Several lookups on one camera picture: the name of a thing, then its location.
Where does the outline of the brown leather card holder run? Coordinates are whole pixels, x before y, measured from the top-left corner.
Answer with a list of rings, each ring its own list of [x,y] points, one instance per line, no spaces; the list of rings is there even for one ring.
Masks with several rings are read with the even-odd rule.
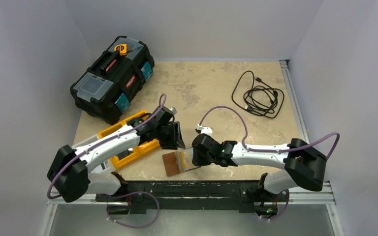
[[[162,160],[166,176],[172,177],[200,168],[200,166],[196,166],[192,163],[193,158],[193,148],[187,148],[163,154]]]

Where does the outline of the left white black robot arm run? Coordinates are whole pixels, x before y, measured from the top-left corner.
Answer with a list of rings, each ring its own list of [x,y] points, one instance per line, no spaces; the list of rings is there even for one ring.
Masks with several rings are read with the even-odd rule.
[[[158,106],[148,115],[133,118],[119,130],[84,146],[65,145],[57,151],[47,173],[49,199],[63,198],[67,203],[84,194],[105,194],[114,201],[127,195],[124,180],[117,172],[95,173],[94,169],[111,157],[141,144],[158,140],[162,149],[185,148],[180,123],[175,113]]]

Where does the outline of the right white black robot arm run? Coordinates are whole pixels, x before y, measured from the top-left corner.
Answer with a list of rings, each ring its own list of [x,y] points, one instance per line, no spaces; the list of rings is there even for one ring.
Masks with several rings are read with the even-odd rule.
[[[237,141],[217,142],[207,134],[199,134],[192,142],[196,166],[212,163],[222,167],[257,165],[278,168],[265,174],[257,186],[257,195],[268,200],[275,194],[293,188],[319,192],[323,188],[328,158],[301,139],[275,146],[245,145]]]

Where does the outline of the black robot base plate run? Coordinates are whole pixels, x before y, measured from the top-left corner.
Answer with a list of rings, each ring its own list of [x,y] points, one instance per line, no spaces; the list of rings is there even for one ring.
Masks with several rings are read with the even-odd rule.
[[[130,180],[112,197],[96,195],[97,202],[122,203],[112,214],[144,214],[149,209],[236,210],[239,213],[276,215],[277,204],[285,203],[287,190],[265,193],[258,180]]]

